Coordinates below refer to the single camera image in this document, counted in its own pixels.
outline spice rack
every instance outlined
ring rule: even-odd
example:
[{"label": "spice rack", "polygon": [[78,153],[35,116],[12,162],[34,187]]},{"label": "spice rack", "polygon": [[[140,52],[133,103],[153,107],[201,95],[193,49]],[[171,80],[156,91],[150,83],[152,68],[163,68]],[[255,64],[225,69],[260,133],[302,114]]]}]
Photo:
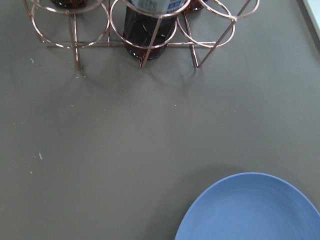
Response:
[{"label": "spice rack", "polygon": [[[127,43],[133,47],[145,49],[147,50],[146,56],[143,60],[139,60],[139,65],[141,68],[144,68],[147,64],[147,59],[149,56],[149,53],[151,49],[160,48],[167,44],[168,47],[187,47],[190,49],[191,57],[193,61],[193,65],[195,68],[200,68],[204,62],[208,59],[208,57],[213,53],[213,51],[217,48],[223,47],[226,44],[228,44],[232,38],[235,35],[236,31],[236,23],[239,20],[245,19],[249,16],[251,16],[259,7],[260,0],[247,0],[242,8],[239,10],[239,12],[235,15],[232,15],[232,13],[229,11],[229,9],[220,1],[218,0],[209,0],[213,1],[214,4],[218,5],[221,9],[223,9],[224,12],[220,12],[211,6],[209,6],[204,0],[199,0],[200,3],[204,6],[204,11],[208,10],[212,14],[215,14],[217,16],[220,16],[221,18],[227,19],[230,21],[230,24],[225,29],[223,34],[216,40],[216,41],[198,41],[192,37],[192,30],[190,27],[190,21],[188,19],[188,14],[184,12],[184,9],[188,6],[191,0],[185,0],[184,5],[178,9],[175,12],[167,13],[167,14],[152,14],[143,12],[140,9],[136,8],[134,5],[130,4],[128,0],[91,0],[89,1],[89,4],[83,8],[78,9],[62,9],[57,8],[49,0],[22,0],[24,3],[24,6],[26,8],[26,11],[29,15],[29,18],[32,22],[32,25],[35,29],[35,32],[37,34],[37,37],[39,41],[45,45],[51,45],[56,46],[60,48],[66,48],[66,49],[72,49],[73,52],[73,59],[75,68],[77,70],[81,69],[81,60],[80,60],[80,49],[82,48],[90,48],[94,46],[98,47],[116,47],[121,46],[124,43]],[[246,14],[243,14],[245,9],[248,7],[250,2],[255,2],[254,7],[251,11],[249,11]],[[131,8],[132,10],[155,18],[157,19],[156,26],[153,30],[153,34],[151,37],[150,44],[148,46],[142,46],[142,45],[136,45],[130,41],[128,41],[126,38],[123,37],[123,35],[119,32],[119,30],[116,28],[116,25],[114,23],[113,19],[113,12],[116,7],[116,5],[119,2],[123,2],[126,4],[127,7]],[[78,41],[78,24],[77,24],[77,15],[79,14],[85,14],[90,11],[93,11],[97,8],[102,8],[105,12],[105,28],[103,32],[94,40],[92,41]],[[42,9],[45,11],[53,12],[56,14],[61,14],[66,16],[66,22],[68,26],[68,32],[69,32],[69,42],[62,42],[62,41],[53,41],[49,37],[47,37],[45,34],[40,31],[37,21],[36,21],[36,11]],[[165,18],[169,18],[172,16],[178,16],[174,31],[172,32],[172,35],[166,40],[163,44],[159,45],[153,45],[155,41],[155,37],[157,35],[157,32],[159,30],[159,26],[161,24],[161,21]],[[181,22],[180,17],[183,16],[184,23]],[[173,37],[176,34],[177,30],[180,30],[182,34],[185,37],[185,41],[173,41]],[[121,40],[112,40],[111,39],[111,31],[114,31],[115,34],[121,39]],[[205,55],[203,59],[199,59],[196,53],[196,47],[205,48],[208,49],[208,53]]]}]

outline bottle label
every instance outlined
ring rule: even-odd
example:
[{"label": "bottle label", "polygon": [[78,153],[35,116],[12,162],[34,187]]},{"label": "bottle label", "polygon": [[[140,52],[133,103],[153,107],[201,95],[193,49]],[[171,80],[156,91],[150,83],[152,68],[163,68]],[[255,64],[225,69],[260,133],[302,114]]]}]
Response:
[{"label": "bottle label", "polygon": [[132,0],[134,6],[150,14],[170,14],[184,3],[184,0]]}]

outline blue plate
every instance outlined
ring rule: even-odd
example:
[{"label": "blue plate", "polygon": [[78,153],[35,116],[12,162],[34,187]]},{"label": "blue plate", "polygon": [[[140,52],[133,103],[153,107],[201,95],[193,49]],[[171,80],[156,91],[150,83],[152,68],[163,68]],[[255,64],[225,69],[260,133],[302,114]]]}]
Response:
[{"label": "blue plate", "polygon": [[320,214],[286,181],[239,173],[194,201],[175,240],[320,240]]}]

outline dark bottle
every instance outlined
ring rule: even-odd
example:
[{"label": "dark bottle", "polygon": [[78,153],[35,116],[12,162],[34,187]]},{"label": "dark bottle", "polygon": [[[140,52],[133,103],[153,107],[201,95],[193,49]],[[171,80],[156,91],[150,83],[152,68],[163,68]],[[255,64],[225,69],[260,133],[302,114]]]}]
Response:
[{"label": "dark bottle", "polygon": [[191,0],[189,5],[186,7],[184,11],[186,13],[193,13],[193,12],[200,11],[203,8],[204,6],[201,4],[199,0]]},{"label": "dark bottle", "polygon": [[65,9],[79,9],[87,5],[89,0],[50,0],[56,6]]},{"label": "dark bottle", "polygon": [[[161,21],[159,30],[155,37],[153,45],[163,44],[173,33],[177,17],[164,18]],[[139,46],[148,46],[151,42],[154,29],[158,19],[140,14],[130,7],[126,8],[123,37],[131,43]],[[138,48],[125,43],[125,48],[129,54],[144,60],[147,54],[147,49]],[[150,51],[148,60],[158,58],[166,49],[167,45],[153,48]]]}]

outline glass bottle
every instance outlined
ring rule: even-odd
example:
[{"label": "glass bottle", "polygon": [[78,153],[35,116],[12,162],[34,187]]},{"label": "glass bottle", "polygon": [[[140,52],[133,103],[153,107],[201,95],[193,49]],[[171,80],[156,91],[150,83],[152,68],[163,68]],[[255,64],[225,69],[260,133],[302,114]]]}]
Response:
[{"label": "glass bottle", "polygon": [[194,13],[194,12],[200,11],[203,8],[204,6],[201,4],[199,0],[191,0],[189,5],[186,7],[184,11],[186,13]]},{"label": "glass bottle", "polygon": [[[133,3],[136,7],[139,7],[142,11],[157,14],[172,13],[178,10],[184,4],[184,0],[176,0],[175,2],[168,0],[168,5],[166,5],[165,8],[162,8],[165,9],[166,12],[157,12],[155,6],[166,4],[164,3],[164,0],[129,0],[129,2]],[[153,43],[154,46],[163,44],[166,40],[168,40],[174,31],[176,19],[177,16],[166,17],[162,19]],[[132,10],[130,7],[127,7],[124,20],[123,37],[135,45],[147,47],[151,42],[157,21],[157,18],[143,15]],[[124,46],[128,53],[132,56],[135,56],[140,60],[145,59],[147,49],[134,47],[128,43],[125,43]],[[167,45],[164,45],[151,49],[147,60],[153,60],[160,57],[165,51],[166,47]]]},{"label": "glass bottle", "polygon": [[50,0],[56,6],[65,9],[79,9],[87,5],[89,0]]}]

